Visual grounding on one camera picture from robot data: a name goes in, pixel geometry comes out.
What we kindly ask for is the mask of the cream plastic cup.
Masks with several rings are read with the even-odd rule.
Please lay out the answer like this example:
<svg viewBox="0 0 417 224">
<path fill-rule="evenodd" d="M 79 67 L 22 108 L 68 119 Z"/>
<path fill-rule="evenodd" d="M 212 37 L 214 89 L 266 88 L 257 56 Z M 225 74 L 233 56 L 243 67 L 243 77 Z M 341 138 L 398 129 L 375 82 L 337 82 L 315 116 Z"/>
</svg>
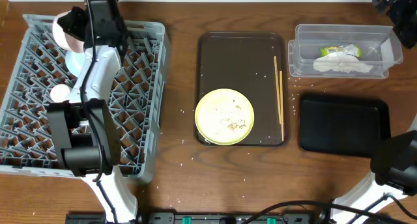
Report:
<svg viewBox="0 0 417 224">
<path fill-rule="evenodd" d="M 70 94 L 71 88 L 65 84 L 58 84 L 50 91 L 50 97 L 55 103 L 65 101 L 66 97 Z"/>
</svg>

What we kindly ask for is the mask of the pink bowl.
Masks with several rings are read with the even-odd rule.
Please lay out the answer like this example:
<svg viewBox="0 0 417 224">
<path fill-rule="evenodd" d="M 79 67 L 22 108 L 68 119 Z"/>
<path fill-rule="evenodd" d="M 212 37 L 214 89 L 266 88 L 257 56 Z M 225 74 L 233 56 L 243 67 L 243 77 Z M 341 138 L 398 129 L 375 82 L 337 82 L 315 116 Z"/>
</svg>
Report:
<svg viewBox="0 0 417 224">
<path fill-rule="evenodd" d="M 63 48 L 67 51 L 73 51 L 75 53 L 83 53 L 84 42 L 66 34 L 63 31 L 63 28 L 57 23 L 59 18 L 66 16 L 68 13 L 69 11 L 60 13 L 54 18 L 52 25 L 53 38 L 60 48 Z"/>
</svg>

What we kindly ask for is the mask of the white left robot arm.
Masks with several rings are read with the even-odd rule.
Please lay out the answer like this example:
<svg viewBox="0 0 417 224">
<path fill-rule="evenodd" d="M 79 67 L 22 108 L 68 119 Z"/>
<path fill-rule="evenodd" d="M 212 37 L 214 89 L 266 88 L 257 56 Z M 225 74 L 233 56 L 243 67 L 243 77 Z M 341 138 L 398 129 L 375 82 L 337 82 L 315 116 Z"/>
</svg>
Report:
<svg viewBox="0 0 417 224">
<path fill-rule="evenodd" d="M 128 50 L 128 29 L 119 0 L 85 0 L 53 21 L 60 48 L 84 56 L 73 87 L 52 89 L 47 120 L 58 162 L 94 191 L 105 217 L 80 223 L 139 223 L 138 201 L 120 170 L 121 139 L 108 107 L 111 87 Z"/>
</svg>

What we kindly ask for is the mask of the light blue bowl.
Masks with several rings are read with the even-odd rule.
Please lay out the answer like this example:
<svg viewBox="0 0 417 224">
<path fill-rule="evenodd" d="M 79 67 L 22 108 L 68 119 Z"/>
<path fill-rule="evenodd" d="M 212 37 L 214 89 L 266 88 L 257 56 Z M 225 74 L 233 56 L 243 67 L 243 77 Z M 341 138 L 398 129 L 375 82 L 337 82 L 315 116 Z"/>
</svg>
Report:
<svg viewBox="0 0 417 224">
<path fill-rule="evenodd" d="M 65 65 L 73 76 L 79 77 L 83 69 L 84 62 L 85 62 L 84 53 L 76 53 L 73 51 L 67 51 L 65 55 Z"/>
</svg>

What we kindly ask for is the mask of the wooden chopstick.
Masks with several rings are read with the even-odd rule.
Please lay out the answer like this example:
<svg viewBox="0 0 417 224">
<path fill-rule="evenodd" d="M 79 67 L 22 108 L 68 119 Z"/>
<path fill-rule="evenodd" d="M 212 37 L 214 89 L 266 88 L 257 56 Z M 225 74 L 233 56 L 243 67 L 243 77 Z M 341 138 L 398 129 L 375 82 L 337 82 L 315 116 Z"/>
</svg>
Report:
<svg viewBox="0 0 417 224">
<path fill-rule="evenodd" d="M 280 102 L 280 84 L 278 80 L 278 64 L 277 58 L 274 56 L 274 75 L 275 75 L 275 83 L 276 83 L 276 97 L 277 97 L 277 105 L 278 105 L 278 118 L 279 124 L 281 125 L 281 102 Z"/>
<path fill-rule="evenodd" d="M 281 141 L 283 143 L 284 142 L 284 139 L 285 139 L 285 135 L 284 135 L 285 130 L 284 130 L 284 115 L 283 115 L 283 111 L 284 111 L 283 101 L 284 101 L 284 99 L 283 99 L 283 83 L 282 83 L 282 81 L 283 81 L 283 74 L 282 74 L 282 70 L 280 70 L 280 72 L 279 72 L 279 78 L 280 78 L 279 84 L 280 84 Z"/>
</svg>

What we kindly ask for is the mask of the green snack wrapper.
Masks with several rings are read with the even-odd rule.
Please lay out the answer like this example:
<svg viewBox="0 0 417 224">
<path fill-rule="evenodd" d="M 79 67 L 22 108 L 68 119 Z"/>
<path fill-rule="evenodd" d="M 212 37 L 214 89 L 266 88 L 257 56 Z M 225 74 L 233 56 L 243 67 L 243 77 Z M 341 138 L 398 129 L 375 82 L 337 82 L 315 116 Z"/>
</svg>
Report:
<svg viewBox="0 0 417 224">
<path fill-rule="evenodd" d="M 321 56 L 324 57 L 330 53 L 335 53 L 335 52 L 342 52 L 345 53 L 347 55 L 352 55 L 355 57 L 361 57 L 362 56 L 362 51 L 358 46 L 355 46 L 354 44 L 349 44 L 349 45 L 343 45 L 343 46 L 330 46 L 330 47 L 325 47 L 325 48 L 321 48 Z"/>
</svg>

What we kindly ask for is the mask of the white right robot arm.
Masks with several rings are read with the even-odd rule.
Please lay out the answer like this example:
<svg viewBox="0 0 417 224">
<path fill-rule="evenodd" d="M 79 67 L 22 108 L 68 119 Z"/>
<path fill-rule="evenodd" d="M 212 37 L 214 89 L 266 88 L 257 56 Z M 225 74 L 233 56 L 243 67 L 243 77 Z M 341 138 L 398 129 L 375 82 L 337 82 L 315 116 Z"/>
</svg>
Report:
<svg viewBox="0 0 417 224">
<path fill-rule="evenodd" d="M 416 0 L 372 0 L 379 11 L 385 11 L 394 24 L 393 31 L 406 48 L 416 46 Z M 399 202 L 416 195 L 416 120 L 408 132 L 385 140 L 371 159 L 371 171 L 345 195 L 323 210 L 324 223 L 393 223 L 376 213 L 395 202 L 412 219 Z"/>
</svg>

